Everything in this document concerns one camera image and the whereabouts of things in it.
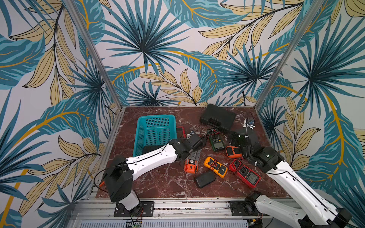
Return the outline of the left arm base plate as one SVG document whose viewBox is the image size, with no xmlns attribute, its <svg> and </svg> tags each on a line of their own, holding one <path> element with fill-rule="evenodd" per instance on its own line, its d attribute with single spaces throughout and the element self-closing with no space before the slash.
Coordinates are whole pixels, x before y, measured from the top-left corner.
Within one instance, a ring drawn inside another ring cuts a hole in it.
<svg viewBox="0 0 365 228">
<path fill-rule="evenodd" d="M 132 217 L 152 217 L 154 213 L 154 201 L 141 201 L 135 208 L 127 210 L 123 204 L 117 202 L 114 217 L 127 218 Z"/>
</svg>

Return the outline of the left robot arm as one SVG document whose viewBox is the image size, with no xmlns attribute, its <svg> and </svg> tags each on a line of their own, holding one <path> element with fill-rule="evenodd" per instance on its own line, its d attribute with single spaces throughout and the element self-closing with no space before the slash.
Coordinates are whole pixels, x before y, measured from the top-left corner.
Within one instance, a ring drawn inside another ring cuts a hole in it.
<svg viewBox="0 0 365 228">
<path fill-rule="evenodd" d="M 155 168 L 186 160 L 203 145 L 203 138 L 192 132 L 188 138 L 172 139 L 149 153 L 115 158 L 102 175 L 111 202 L 121 204 L 131 214 L 139 212 L 142 203 L 132 189 L 133 182 Z"/>
</svg>

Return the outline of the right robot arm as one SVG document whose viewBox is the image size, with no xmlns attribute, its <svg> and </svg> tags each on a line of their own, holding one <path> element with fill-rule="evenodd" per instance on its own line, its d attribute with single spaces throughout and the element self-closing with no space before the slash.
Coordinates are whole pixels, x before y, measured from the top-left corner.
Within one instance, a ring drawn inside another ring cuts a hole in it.
<svg viewBox="0 0 365 228">
<path fill-rule="evenodd" d="M 272 147 L 262 147 L 255 131 L 249 127 L 228 133 L 233 146 L 229 154 L 240 152 L 244 159 L 278 183 L 300 209 L 289 207 L 254 191 L 244 203 L 253 212 L 266 214 L 293 228 L 344 228 L 352 218 L 345 208 L 337 208 L 315 192 Z"/>
</svg>

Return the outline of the orange black multimeter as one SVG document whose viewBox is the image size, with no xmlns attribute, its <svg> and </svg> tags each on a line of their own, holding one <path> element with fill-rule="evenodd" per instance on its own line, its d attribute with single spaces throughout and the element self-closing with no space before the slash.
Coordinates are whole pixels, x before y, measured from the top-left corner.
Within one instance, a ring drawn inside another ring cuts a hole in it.
<svg viewBox="0 0 365 228">
<path fill-rule="evenodd" d="M 186 173 L 196 174 L 201 152 L 201 150 L 192 152 L 190 156 L 185 160 L 184 171 Z"/>
</svg>

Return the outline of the yellow multimeter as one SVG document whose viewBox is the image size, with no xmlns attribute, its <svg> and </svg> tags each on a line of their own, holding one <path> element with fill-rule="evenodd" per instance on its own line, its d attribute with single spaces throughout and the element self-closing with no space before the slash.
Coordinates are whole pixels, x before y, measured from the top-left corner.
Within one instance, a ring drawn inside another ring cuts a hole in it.
<svg viewBox="0 0 365 228">
<path fill-rule="evenodd" d="M 221 178 L 224 178 L 228 171 L 228 168 L 226 166 L 210 156 L 205 159 L 203 165 Z"/>
</svg>

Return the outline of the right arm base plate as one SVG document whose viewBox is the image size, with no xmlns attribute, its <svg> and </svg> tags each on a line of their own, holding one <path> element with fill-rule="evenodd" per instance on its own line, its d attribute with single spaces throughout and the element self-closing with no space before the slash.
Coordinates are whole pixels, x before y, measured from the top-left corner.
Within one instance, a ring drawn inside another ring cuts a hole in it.
<svg viewBox="0 0 365 228">
<path fill-rule="evenodd" d="M 258 212 L 253 203 L 245 200 L 232 200 L 228 202 L 232 216 L 254 216 Z"/>
</svg>

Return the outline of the small black case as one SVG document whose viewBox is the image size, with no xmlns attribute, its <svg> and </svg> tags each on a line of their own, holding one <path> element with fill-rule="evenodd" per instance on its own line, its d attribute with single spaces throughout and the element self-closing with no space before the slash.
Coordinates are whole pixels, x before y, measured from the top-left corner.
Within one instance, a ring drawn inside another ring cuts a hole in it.
<svg viewBox="0 0 365 228">
<path fill-rule="evenodd" d="M 196 176 L 194 179 L 195 184 L 198 188 L 204 188 L 205 186 L 213 183 L 215 180 L 215 174 L 211 170 L 208 170 L 205 173 Z"/>
</svg>

